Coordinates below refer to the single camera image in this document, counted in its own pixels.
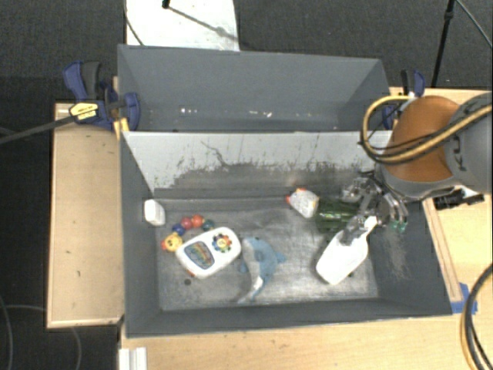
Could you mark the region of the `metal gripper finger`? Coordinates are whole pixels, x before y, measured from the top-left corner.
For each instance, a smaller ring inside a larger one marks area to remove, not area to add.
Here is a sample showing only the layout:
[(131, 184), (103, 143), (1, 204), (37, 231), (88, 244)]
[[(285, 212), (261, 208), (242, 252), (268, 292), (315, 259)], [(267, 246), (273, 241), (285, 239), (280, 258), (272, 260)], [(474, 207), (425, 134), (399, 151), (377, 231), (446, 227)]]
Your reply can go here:
[(340, 242), (343, 245), (351, 245), (355, 238), (358, 238), (365, 232), (365, 216), (357, 214), (353, 216), (346, 224), (343, 229), (343, 236), (340, 239)]

